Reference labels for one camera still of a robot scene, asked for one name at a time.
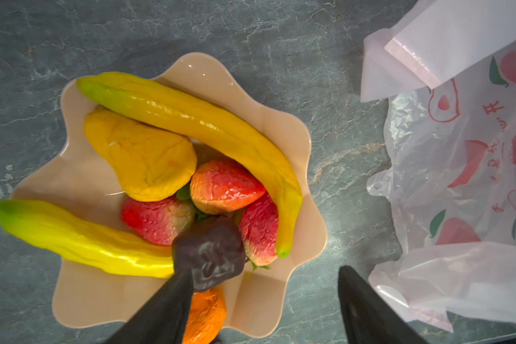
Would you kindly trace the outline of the yellow pear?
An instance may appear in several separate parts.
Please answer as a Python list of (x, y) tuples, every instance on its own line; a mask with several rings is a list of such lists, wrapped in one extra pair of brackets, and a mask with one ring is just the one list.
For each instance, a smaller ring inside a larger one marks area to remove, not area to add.
[(99, 107), (85, 117), (90, 145), (112, 167), (124, 192), (139, 202), (173, 196), (196, 171), (193, 143)]

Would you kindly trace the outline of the dark purple plum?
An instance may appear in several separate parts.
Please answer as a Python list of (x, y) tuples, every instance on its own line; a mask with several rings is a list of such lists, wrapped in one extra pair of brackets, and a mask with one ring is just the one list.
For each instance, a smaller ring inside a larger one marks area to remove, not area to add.
[(239, 276), (246, 261), (238, 227), (228, 216), (212, 216), (179, 234), (172, 244), (175, 272), (190, 272), (195, 292)]

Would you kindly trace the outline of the red strawberry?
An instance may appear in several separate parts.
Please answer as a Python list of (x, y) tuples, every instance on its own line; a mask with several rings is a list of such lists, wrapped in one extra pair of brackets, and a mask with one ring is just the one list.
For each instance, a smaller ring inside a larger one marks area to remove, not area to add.
[(267, 193), (242, 213), (239, 230), (247, 260), (252, 263), (253, 269), (268, 267), (277, 259), (275, 245), (278, 222), (277, 206)]
[(146, 241), (170, 247), (175, 238), (196, 223), (196, 207), (175, 196), (157, 202), (127, 198), (121, 208), (123, 223)]
[(217, 215), (245, 208), (266, 193), (265, 187), (233, 159), (199, 166), (190, 182), (191, 200), (201, 212)]

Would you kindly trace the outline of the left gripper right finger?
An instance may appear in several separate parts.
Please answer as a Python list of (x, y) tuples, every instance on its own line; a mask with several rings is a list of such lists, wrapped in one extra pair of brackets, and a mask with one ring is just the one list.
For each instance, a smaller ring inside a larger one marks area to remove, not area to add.
[(339, 269), (338, 298), (349, 343), (427, 343), (350, 266)]

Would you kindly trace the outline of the pink plastic bag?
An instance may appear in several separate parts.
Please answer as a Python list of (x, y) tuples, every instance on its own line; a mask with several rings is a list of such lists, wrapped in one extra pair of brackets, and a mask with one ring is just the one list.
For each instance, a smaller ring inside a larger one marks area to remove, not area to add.
[(403, 251), (371, 287), (406, 322), (516, 324), (516, 1), (418, 1), (363, 43), (391, 160), (367, 189)]

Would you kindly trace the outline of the peach wavy fruit plate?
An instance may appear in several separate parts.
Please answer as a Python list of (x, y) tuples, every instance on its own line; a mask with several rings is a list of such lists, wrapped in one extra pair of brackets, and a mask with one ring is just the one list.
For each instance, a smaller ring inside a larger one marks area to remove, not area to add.
[[(180, 57), (158, 76), (163, 85), (222, 107), (266, 135), (287, 157), (300, 183), (303, 204), (290, 255), (268, 268), (246, 265), (225, 282), (225, 328), (264, 338), (278, 326), (292, 272), (325, 249), (328, 230), (308, 187), (311, 138), (297, 117), (251, 98), (220, 61), (200, 52)], [(61, 94), (67, 143), (50, 162), (23, 179), (14, 199), (39, 199), (68, 210), (81, 219), (124, 230), (120, 206), (124, 195), (109, 164), (85, 137), (85, 116), (95, 104), (74, 82)], [(62, 261), (52, 300), (56, 320), (69, 328), (89, 328), (129, 320), (163, 285), (162, 279), (111, 275), (101, 269)]]

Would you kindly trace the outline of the orange tangerine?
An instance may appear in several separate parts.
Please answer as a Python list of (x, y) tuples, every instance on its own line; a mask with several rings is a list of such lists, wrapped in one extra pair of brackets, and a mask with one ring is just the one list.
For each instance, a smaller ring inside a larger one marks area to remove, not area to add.
[(204, 292), (195, 292), (182, 343), (212, 343), (219, 335), (226, 315), (226, 302), (220, 286)]

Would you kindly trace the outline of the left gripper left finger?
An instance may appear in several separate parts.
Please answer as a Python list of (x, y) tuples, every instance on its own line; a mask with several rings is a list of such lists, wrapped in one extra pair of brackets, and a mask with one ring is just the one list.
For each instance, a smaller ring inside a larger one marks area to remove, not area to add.
[(190, 272), (176, 272), (107, 343), (181, 343), (193, 296)]

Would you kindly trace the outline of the yellow banana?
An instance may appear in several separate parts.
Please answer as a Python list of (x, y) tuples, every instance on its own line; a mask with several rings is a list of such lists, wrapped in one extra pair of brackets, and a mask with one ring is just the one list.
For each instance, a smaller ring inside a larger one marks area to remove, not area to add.
[(165, 279), (174, 274), (170, 248), (80, 219), (49, 202), (1, 200), (0, 225), (29, 245), (110, 274)]
[(242, 164), (277, 206), (277, 256), (291, 253), (302, 189), (289, 160), (266, 136), (233, 113), (154, 80), (111, 72), (81, 77), (76, 85), (119, 115), (189, 136)]

